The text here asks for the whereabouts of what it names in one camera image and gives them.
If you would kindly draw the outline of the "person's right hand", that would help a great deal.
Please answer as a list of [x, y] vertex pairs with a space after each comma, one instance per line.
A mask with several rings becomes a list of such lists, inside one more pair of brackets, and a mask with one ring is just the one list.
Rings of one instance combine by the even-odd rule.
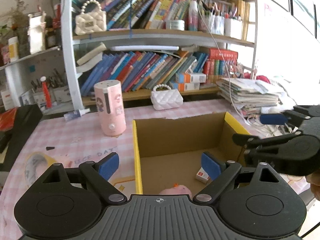
[[311, 192], [320, 201], [320, 170], [306, 176], [306, 181], [310, 184]]

